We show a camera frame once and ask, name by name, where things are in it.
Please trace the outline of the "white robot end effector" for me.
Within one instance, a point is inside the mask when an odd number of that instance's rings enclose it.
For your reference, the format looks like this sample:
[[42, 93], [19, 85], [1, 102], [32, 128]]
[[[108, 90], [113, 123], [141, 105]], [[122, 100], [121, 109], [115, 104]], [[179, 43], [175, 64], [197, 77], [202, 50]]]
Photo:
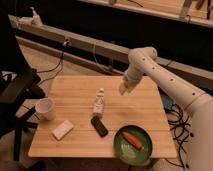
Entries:
[[125, 93], [131, 93], [133, 89], [136, 87], [136, 85], [137, 85], [136, 80], [131, 79], [128, 76], [124, 76], [119, 86], [119, 92], [121, 95], [124, 95]]

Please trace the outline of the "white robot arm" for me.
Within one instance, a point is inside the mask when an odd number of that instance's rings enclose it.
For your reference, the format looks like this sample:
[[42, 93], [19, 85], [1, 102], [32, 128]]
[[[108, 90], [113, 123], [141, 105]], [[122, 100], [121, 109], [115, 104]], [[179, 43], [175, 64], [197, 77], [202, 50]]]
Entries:
[[144, 74], [192, 117], [194, 137], [189, 144], [189, 171], [213, 171], [213, 97], [155, 62], [153, 47], [129, 51], [129, 67], [120, 84], [121, 94], [130, 93]]

